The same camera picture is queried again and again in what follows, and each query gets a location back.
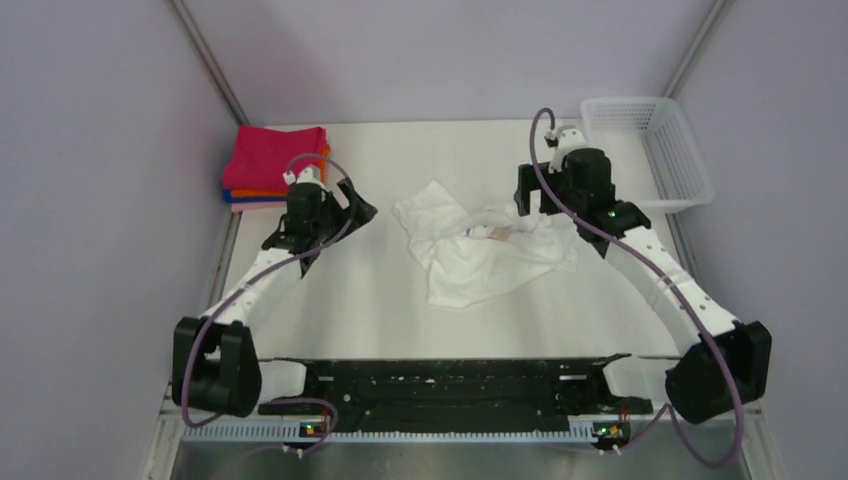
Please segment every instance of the white cloth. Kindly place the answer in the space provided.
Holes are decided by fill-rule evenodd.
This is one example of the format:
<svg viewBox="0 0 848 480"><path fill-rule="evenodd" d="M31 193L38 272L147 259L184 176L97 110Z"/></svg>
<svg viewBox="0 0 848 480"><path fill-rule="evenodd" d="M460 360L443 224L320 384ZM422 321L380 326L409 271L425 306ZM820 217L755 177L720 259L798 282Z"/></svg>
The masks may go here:
<svg viewBox="0 0 848 480"><path fill-rule="evenodd" d="M395 204L409 251L427 271L427 303L464 308L551 270L576 269L577 231L552 217L519 217L513 203L469 213L438 182Z"/></svg>

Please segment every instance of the pink towel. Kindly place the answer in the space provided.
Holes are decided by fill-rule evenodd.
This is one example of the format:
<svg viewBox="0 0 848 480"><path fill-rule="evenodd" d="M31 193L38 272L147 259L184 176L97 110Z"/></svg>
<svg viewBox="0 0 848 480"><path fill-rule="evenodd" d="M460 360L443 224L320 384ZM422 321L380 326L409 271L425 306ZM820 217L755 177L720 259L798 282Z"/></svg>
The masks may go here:
<svg viewBox="0 0 848 480"><path fill-rule="evenodd" d="M230 205L230 210L232 210L233 213L239 213L246 210L259 210L260 208L277 208L285 206L286 202L233 203Z"/></svg>
<svg viewBox="0 0 848 480"><path fill-rule="evenodd" d="M230 163L221 174L225 190L276 190L289 189L283 172L289 160L302 153L322 154L327 146L327 132L321 127L295 132L279 132L267 128L239 127ZM292 167L297 174L321 160L304 159Z"/></svg>

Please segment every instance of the wall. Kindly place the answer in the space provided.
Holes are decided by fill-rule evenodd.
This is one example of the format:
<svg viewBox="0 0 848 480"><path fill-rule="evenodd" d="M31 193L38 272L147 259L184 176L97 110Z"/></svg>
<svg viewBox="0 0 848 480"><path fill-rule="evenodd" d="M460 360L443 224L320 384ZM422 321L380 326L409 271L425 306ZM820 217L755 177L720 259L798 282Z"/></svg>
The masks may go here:
<svg viewBox="0 0 848 480"><path fill-rule="evenodd" d="M579 116L662 93L711 0L187 0L257 125Z"/></svg>
<svg viewBox="0 0 848 480"><path fill-rule="evenodd" d="M164 1L2 11L0 477L133 478L235 125Z"/></svg>
<svg viewBox="0 0 848 480"><path fill-rule="evenodd" d="M848 3L736 2L680 96L718 198L684 216L707 289L774 336L790 478L843 478Z"/></svg>

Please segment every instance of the white plastic basket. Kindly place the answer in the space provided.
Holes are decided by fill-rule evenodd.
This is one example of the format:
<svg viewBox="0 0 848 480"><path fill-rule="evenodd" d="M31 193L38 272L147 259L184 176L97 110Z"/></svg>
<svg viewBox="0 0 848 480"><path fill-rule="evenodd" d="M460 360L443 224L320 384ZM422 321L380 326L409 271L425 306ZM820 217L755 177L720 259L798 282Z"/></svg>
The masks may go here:
<svg viewBox="0 0 848 480"><path fill-rule="evenodd" d="M603 149L612 161L613 181L622 175L629 177L627 182L616 182L631 190L619 189L619 198L664 213L715 199L701 152L674 100L591 98L580 110L587 142ZM656 191L656 195L646 195L649 191Z"/></svg>

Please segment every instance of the folded towel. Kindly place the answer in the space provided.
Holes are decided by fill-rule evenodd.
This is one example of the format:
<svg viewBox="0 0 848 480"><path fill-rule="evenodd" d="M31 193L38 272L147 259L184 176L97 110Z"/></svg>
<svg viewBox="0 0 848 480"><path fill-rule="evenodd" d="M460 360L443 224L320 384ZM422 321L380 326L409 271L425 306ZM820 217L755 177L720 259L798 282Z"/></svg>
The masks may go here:
<svg viewBox="0 0 848 480"><path fill-rule="evenodd" d="M278 208L285 207L286 202L255 202L255 203L234 203L230 205L230 210L233 213L245 212L248 210L259 210L261 208Z"/></svg>
<svg viewBox="0 0 848 480"><path fill-rule="evenodd" d="M265 195L262 197L234 197L232 190L221 190L221 198L227 203L284 202L286 200L286 194Z"/></svg>
<svg viewBox="0 0 848 480"><path fill-rule="evenodd" d="M221 174L225 190L250 189L288 191L283 178L289 161L303 153L329 154L327 132L321 127L280 132L267 128L239 127L230 162ZM295 174L310 166L321 169L322 180L326 166L323 160L304 159L292 170Z"/></svg>

